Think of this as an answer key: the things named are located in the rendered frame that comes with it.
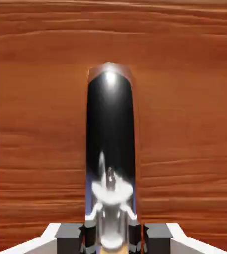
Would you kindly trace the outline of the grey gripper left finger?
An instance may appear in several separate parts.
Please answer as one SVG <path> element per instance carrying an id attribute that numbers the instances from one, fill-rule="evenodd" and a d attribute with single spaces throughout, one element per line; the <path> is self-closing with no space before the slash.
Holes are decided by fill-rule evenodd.
<path id="1" fill-rule="evenodd" d="M 50 223 L 40 237 L 1 251 L 0 254 L 80 254 L 82 223 Z"/>

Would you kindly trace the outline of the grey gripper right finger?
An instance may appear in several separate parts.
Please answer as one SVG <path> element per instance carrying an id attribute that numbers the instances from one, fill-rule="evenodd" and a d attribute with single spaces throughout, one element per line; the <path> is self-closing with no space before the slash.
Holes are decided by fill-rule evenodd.
<path id="1" fill-rule="evenodd" d="M 186 236 L 177 223 L 145 223 L 144 254 L 227 254 L 227 251 Z"/>

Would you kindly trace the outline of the curved shiny metal handle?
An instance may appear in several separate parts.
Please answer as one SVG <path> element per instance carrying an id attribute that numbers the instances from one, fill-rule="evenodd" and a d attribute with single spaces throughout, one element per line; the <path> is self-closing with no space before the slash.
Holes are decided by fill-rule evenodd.
<path id="1" fill-rule="evenodd" d="M 84 254 L 141 254 L 132 74 L 106 62 L 87 83 Z"/>

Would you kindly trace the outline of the reddish wooden cabinet door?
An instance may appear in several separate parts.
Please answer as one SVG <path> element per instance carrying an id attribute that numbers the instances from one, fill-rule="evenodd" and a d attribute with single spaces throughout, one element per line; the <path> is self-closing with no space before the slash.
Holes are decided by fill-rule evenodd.
<path id="1" fill-rule="evenodd" d="M 227 251 L 227 0 L 0 0 L 0 251 L 82 220 L 104 62 L 135 78 L 141 219 Z"/>

